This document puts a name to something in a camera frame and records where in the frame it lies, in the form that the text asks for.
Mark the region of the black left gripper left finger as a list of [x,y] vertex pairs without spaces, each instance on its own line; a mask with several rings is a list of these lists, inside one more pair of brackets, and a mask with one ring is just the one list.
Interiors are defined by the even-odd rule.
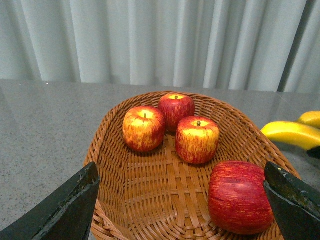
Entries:
[[0,232],[2,240],[87,240],[100,176],[89,163],[20,219]]

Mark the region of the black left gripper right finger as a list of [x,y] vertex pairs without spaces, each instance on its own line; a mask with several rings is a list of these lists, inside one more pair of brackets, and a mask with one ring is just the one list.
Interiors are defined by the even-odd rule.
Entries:
[[283,238],[318,240],[320,192],[270,161],[264,176],[263,187]]

